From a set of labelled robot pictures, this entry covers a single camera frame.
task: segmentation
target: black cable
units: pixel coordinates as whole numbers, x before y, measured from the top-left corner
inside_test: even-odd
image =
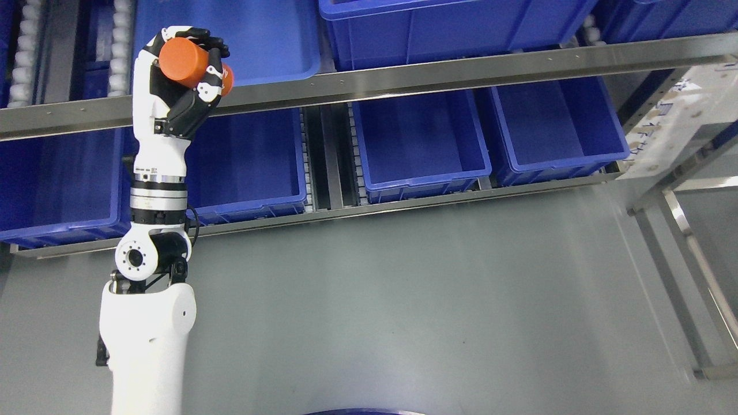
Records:
[[[162,277],[164,277],[164,275],[167,275],[167,273],[165,272],[165,273],[163,273],[163,274],[159,275],[159,276],[158,276],[158,277],[156,277],[156,279],[154,279],[154,280],[153,280],[152,282],[150,282],[150,283],[146,284],[146,287],[145,287],[145,288],[144,288],[143,290],[144,290],[144,291],[146,291],[146,290],[147,290],[147,289],[148,289],[149,287],[151,287],[152,285],[156,284],[156,282],[157,282],[158,280],[162,279]]]
[[[195,210],[192,205],[187,203],[187,209],[192,211],[192,214],[195,216],[195,236],[192,238],[192,246],[195,246],[195,242],[197,242],[197,237],[200,236],[200,216],[197,215],[197,210]]]

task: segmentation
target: robot finger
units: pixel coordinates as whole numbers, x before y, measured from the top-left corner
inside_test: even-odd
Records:
[[[177,38],[204,40],[210,37],[210,31],[208,29],[203,29],[201,27],[189,27],[187,29],[184,29],[184,27],[177,27],[177,28],[180,29],[180,30],[177,30],[174,34],[174,36]]]
[[[220,88],[223,86],[223,62],[221,61],[221,50],[217,47],[207,51],[207,68],[200,83],[214,86],[220,94]]]
[[[220,49],[221,58],[228,58],[230,56],[228,45],[223,43],[223,38],[207,38],[204,39],[202,42],[198,42],[198,46],[205,50],[211,50],[213,48]]]

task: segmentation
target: robotic arm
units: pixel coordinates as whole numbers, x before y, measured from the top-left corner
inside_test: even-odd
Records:
[[[208,52],[208,67],[189,89],[164,76],[159,53],[172,38]],[[221,99],[228,47],[210,31],[171,26],[139,52],[134,64],[133,122],[139,153],[131,186],[131,229],[115,250],[116,269],[103,289],[97,364],[113,372],[113,415],[176,415],[182,411],[187,335],[197,314],[187,278],[185,150]],[[168,288],[146,293],[168,275]],[[155,279],[147,284],[149,278]]]

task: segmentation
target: metal shelf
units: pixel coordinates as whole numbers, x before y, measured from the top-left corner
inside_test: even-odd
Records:
[[[738,32],[332,72],[240,86],[215,116],[453,89],[719,64],[738,55]],[[0,141],[131,125],[131,97],[0,109]]]
[[[557,180],[552,182],[534,183],[531,185],[513,186],[509,188],[493,188],[480,191],[467,191],[464,193],[452,193],[443,196],[425,197],[422,199],[401,200],[399,202],[380,203],[377,205],[342,207],[339,209],[322,209],[312,213],[302,213],[292,216],[279,216],[276,218],[256,219],[246,222],[234,222],[228,224],[217,224],[200,228],[200,238],[226,233],[245,232],[248,230],[260,230],[270,227],[287,226],[309,222],[321,222],[333,219],[353,218],[357,216],[375,215],[378,213],[398,212],[400,210],[412,210],[430,208],[432,206],[450,205],[454,203],[476,202],[480,200],[499,199],[503,197],[521,196],[526,194],[543,193],[566,188],[577,188],[586,185],[607,182],[620,176],[621,172],[617,166],[612,166],[615,171],[611,173],[595,174],[594,176],[579,177],[575,179]],[[61,245],[57,247],[42,247],[26,250],[17,245],[10,246],[10,252],[17,256],[28,258],[53,258],[76,253],[89,253],[101,250],[112,250],[116,247],[120,238],[103,239],[100,241],[82,242],[79,244]]]
[[[663,179],[648,190],[628,210],[634,216],[654,259],[659,276],[666,287],[669,300],[677,313],[689,347],[697,363],[695,375],[706,379],[733,379],[738,377],[738,318],[731,308],[715,272],[709,264],[700,242],[677,200],[680,192],[699,192],[735,189],[738,176],[712,179],[692,179],[711,162],[717,160],[730,148],[738,145],[738,128],[735,124],[710,140],[696,153],[674,167]],[[697,330],[696,322],[684,300],[672,265],[666,259],[665,247],[657,237],[652,220],[646,209],[657,206],[666,220],[674,242],[680,251],[687,270],[692,275],[697,290],[703,298],[708,313],[734,361],[715,364]]]

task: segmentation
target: metal rod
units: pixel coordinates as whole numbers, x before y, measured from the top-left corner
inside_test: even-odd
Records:
[[[503,197],[522,196],[526,194],[543,193],[548,191],[576,188],[585,185],[608,182],[620,176],[621,172],[595,174],[575,179],[556,180],[552,182],[534,183],[531,185],[512,186],[509,188],[494,188],[485,191],[469,191],[451,193],[443,196],[424,197],[420,199],[401,200],[399,202],[380,203],[356,207],[344,207],[335,210],[320,210],[300,215],[279,216],[276,218],[257,219],[246,222],[216,224],[200,228],[200,237],[224,235],[226,233],[246,232],[249,230],[267,229],[270,227],[287,226],[308,222],[321,222],[333,219],[351,218],[356,216],[375,215],[378,213],[397,212],[430,208],[432,206],[450,205],[453,203],[476,202],[479,200],[498,199]],[[115,248],[120,239],[104,239],[100,241],[81,242],[79,244],[61,245],[58,247],[42,247],[27,250],[18,245],[11,245],[11,253],[28,258],[54,258],[77,253],[90,253]]]
[[[695,371],[694,375],[707,380],[735,379],[738,377],[738,363],[722,366],[707,366]]]
[[[738,176],[690,179],[678,185],[675,192],[730,190],[738,187]]]
[[[738,55],[738,32],[335,72],[305,80],[239,86],[221,101],[215,115],[718,64],[734,61],[731,55]],[[0,140],[130,124],[130,96],[2,109]]]
[[[641,233],[643,233],[646,246],[656,265],[656,270],[661,277],[666,294],[669,296],[669,301],[672,303],[672,307],[674,307],[689,348],[692,350],[692,354],[697,361],[697,367],[712,366],[712,361],[710,360],[705,343],[702,341],[700,332],[697,330],[697,324],[694,323],[694,318],[692,318],[692,314],[689,312],[687,303],[679,289],[672,268],[669,266],[669,262],[664,255],[661,243],[658,241],[658,237],[653,230],[648,214],[645,210],[640,210],[635,213],[635,220],[638,222]]]
[[[338,131],[334,122],[334,106],[320,107],[320,120],[323,125],[323,150],[325,155],[325,172],[328,177],[328,198],[330,209],[343,208],[341,191],[341,173],[338,166]]]
[[[658,200],[658,204],[720,336],[731,354],[738,360],[738,320],[687,222],[676,195],[672,191],[664,191],[663,198]]]
[[[38,62],[39,103],[79,100],[83,96],[85,46],[90,0],[49,1]]]

